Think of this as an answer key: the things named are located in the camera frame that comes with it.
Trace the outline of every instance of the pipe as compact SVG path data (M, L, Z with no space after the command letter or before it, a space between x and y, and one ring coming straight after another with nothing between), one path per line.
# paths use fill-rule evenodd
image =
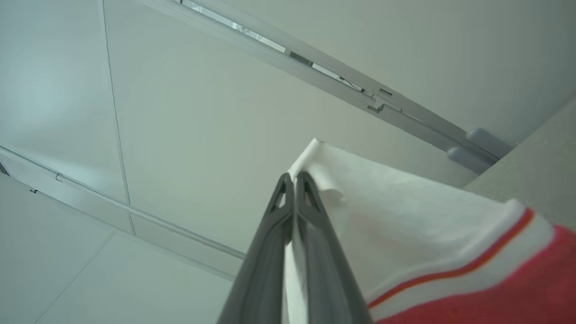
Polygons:
M216 242L215 240L211 240L211 239L206 238L206 237L204 237L204 236L202 236L202 235L200 235L200 234L198 234L198 233L192 232L192 231L190 231L189 229L183 228L183 227L178 226L178 225L176 225L176 224L174 224L174 223L171 223L171 222L169 222L169 221L163 220L163 219L161 219L161 218L159 218L159 217L157 217L157 216L154 216L154 215L152 215L152 214L146 213L146 212L144 212L144 211L142 211L142 210L140 210L140 209L134 208L134 207L132 207L132 206L130 206L130 205L126 205L125 203L120 202L120 201L118 201L118 200L116 200L116 199L114 199L114 198L112 198L112 197L109 197L109 196L107 196L107 195L104 194L104 193L100 193L98 190L96 190L96 189L94 189L94 188L92 188L92 187L90 187L90 186L88 186L88 185L86 185L86 184L84 184L84 183L81 183L81 182L79 182L79 181L77 181L77 180L74 180L74 179L72 179L72 178L70 178L70 177L68 177L68 176L66 176L66 175L64 175L64 174L61 174L61 173L55 171L54 169L51 169L51 168L46 167L46 166L44 166L44 165L42 165L42 164L40 164L40 163L38 163L38 162L33 161L33 160L31 160L31 159L29 159L29 158L27 158L27 157L24 157L24 156L20 155L19 153L15 152L15 151L13 151L13 150L11 150L11 149L3 146L3 145L0 145L0 153L1 153L1 154L4 154L4 155L7 155L7 156L9 156L9 157L11 157L11 158L13 158L13 159L15 159L15 160L20 161L20 162L23 162L23 163L25 163L25 164L32 165L32 166L34 166L34 167L36 167L36 168L40 168L40 169L42 169L42 170L45 171L45 172L49 172L49 173L53 174L53 176L54 176L54 178L55 178L56 180L58 180L58 181L60 181L60 182L62 182L62 183L65 183L66 185L68 185L68 186L70 186L70 187L73 187L73 188L79 189L79 190L83 190L83 191L85 191L85 192L87 192L87 193L89 193L89 194L91 194L91 195L93 195L93 196L95 196L95 197L97 197L97 198L99 198L99 199L101 199L101 200L109 203L110 205L113 205L113 206L115 206L115 207L118 207L118 208L120 208L120 209L123 209L123 210L131 213L132 215L135 215L135 216L138 216L138 217L140 217L140 218L142 218L142 219L145 219L145 220L147 220L147 221L149 221L149 222L151 222L151 223L154 223L154 224L156 224L156 225L158 225L158 226L160 226L160 227L162 227L162 228L165 228L165 229L167 229L167 230L169 230L169 231L171 231L171 232L178 233L178 234L180 234L180 235L182 235L182 236L185 236L185 237L187 237L187 238L189 238L189 239L192 239L192 240L194 240L194 241L197 241L197 242L199 242L199 243L201 243L201 244L204 244L204 245L206 245L206 246L209 246L209 247L211 247L211 248L214 248L214 249L216 249L216 250L218 250L218 251L222 251L222 252L224 252L224 253L226 253L226 254L229 254L229 255L231 255L231 256L233 256L233 257L236 257L236 258L238 258L238 259L242 259L242 260L243 260L243 259L245 258L245 256L246 256L245 253L242 253L242 252L240 252L240 251L238 251L238 250L236 250L236 249L234 249L234 248L231 248L231 247L229 247L229 246L227 246L227 245L224 245L224 244L222 244L222 243L220 243L220 242Z

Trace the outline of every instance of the white ceiling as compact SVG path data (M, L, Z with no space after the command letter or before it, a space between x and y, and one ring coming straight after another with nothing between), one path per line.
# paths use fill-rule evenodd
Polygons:
M541 12L536 2L493 3L492 12L323 1L234 4L456 125L509 142L576 90L576 46L563 38L576 28L558 18L569 9L560 1L538 2ZM247 249L277 178L314 137L454 186L475 177L431 145L137 1L104 2L111 71L101 2L1 6L0 143L123 199L111 72L131 203L236 249Z

